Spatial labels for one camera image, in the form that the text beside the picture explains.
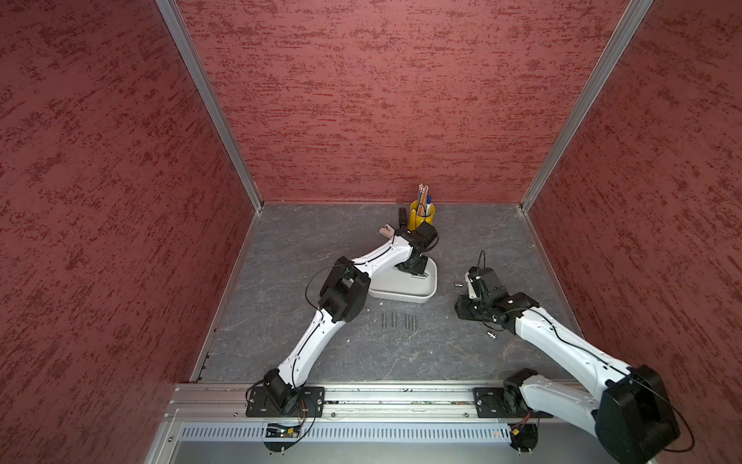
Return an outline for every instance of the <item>gray stone surface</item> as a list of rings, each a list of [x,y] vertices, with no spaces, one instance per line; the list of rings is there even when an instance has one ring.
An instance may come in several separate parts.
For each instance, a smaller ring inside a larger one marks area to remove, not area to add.
[[[397,226],[393,205],[268,205],[232,295],[203,379],[254,382],[286,358],[308,327],[314,310],[304,300],[307,280],[342,255],[355,258],[385,242],[378,230]],[[369,297],[364,311],[340,329],[309,375],[310,382],[379,380],[497,380],[523,367],[552,379],[569,374],[533,345],[503,332],[456,318],[453,305],[463,289],[454,282],[476,264],[479,250],[511,293],[524,292],[568,327],[574,318],[556,290],[514,205],[437,206],[439,245],[429,253],[438,264],[437,293],[426,304]],[[326,274],[309,288],[313,301]],[[398,313],[391,327],[392,312]],[[387,314],[387,328],[381,314]],[[404,315],[417,316],[417,331],[405,330]]]

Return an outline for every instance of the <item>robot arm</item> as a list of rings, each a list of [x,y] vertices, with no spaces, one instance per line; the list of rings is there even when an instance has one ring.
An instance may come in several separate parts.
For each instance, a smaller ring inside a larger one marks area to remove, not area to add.
[[[508,294],[492,269],[472,267],[459,318],[492,321],[536,345],[588,393],[549,382],[524,369],[504,381],[503,403],[516,411],[543,411],[597,437],[621,464],[643,464],[680,436],[659,374],[632,368],[589,344],[523,293]]]
[[[438,232],[423,222],[416,230],[401,227],[379,248],[359,258],[342,257],[335,262],[320,290],[315,317],[289,356],[263,377],[269,398],[279,411],[289,413],[298,389],[304,385],[327,343],[347,322],[363,310],[374,275],[397,266],[403,272],[423,275],[427,256],[438,243]]]

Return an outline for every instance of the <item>red textured wall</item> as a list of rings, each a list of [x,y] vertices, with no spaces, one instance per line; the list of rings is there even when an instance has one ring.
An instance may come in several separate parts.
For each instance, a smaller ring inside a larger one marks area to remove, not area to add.
[[[180,0],[267,200],[517,203],[627,0]]]
[[[663,463],[742,463],[740,24],[656,0],[531,211],[587,340],[690,421]]]
[[[138,463],[251,206],[153,1],[0,23],[0,462]]]

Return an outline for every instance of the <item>yellow pencil holder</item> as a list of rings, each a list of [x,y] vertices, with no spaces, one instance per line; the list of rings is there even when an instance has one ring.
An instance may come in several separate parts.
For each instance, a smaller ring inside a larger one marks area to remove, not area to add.
[[[410,230],[417,229],[418,226],[422,224],[423,222],[432,224],[433,216],[436,215],[436,206],[433,204],[430,205],[430,215],[425,216],[425,217],[417,215],[417,206],[418,206],[418,202],[416,201],[413,201],[413,204],[410,205]]]

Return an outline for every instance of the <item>black object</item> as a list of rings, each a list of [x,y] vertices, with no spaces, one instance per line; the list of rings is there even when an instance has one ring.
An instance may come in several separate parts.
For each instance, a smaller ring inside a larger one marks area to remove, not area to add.
[[[255,407],[259,406],[258,410],[270,410],[273,411],[272,416],[266,417],[283,417],[288,416],[296,406],[296,400],[298,398],[298,391],[294,388],[289,387],[283,379],[278,375],[278,369],[271,369],[266,372],[263,376],[263,387],[260,391],[265,393],[265,397],[270,399],[268,403],[264,398],[258,397],[260,402],[256,402],[258,398],[254,397],[255,392],[259,391],[258,388],[251,390],[251,398],[255,400],[249,401],[247,405],[247,412],[245,415],[249,416],[250,411],[254,411]]]
[[[460,319],[495,322],[515,334],[515,320],[530,307],[540,307],[539,302],[526,295],[510,295],[495,271],[489,267],[471,267],[467,280],[476,298],[468,293],[460,295],[453,309]]]
[[[537,376],[538,374],[533,369],[521,369],[502,381],[502,386],[505,389],[505,392],[502,394],[502,402],[505,404],[505,409],[508,412],[525,416],[531,411],[528,405],[525,404],[525,399],[523,399],[523,395],[520,393],[520,388],[526,379]]]
[[[266,374],[266,378],[273,372],[269,371]],[[322,417],[322,407],[324,406],[324,387],[302,387],[301,393],[297,390],[292,390],[290,395],[291,400],[285,399],[284,404],[276,404],[274,399],[271,398],[269,392],[270,385],[267,387],[254,387],[250,391],[250,397],[247,402],[247,409],[245,410],[246,417],[287,417],[296,416],[296,407],[298,395],[301,395],[301,399],[307,402],[314,402],[314,406],[317,408],[317,417]]]
[[[423,256],[422,253],[429,252],[438,244],[436,228],[423,222],[415,230],[397,229],[394,235],[404,238],[413,248],[407,261],[397,264],[397,269],[412,275],[424,275],[427,256]]]
[[[528,407],[512,409],[505,402],[504,388],[474,388],[474,404],[480,419],[522,419],[529,412],[534,419],[554,417],[549,413],[531,411]]]
[[[399,228],[407,228],[407,210],[405,208],[399,209]]]
[[[510,432],[510,447],[515,451],[530,451],[538,444],[539,427],[536,424],[523,424]]]
[[[595,433],[620,464],[646,463],[676,440],[680,427],[660,374],[642,365],[609,385],[595,414]]]
[[[361,313],[371,285],[371,277],[345,256],[335,262],[320,290],[319,307],[332,316],[332,322],[351,322]]]

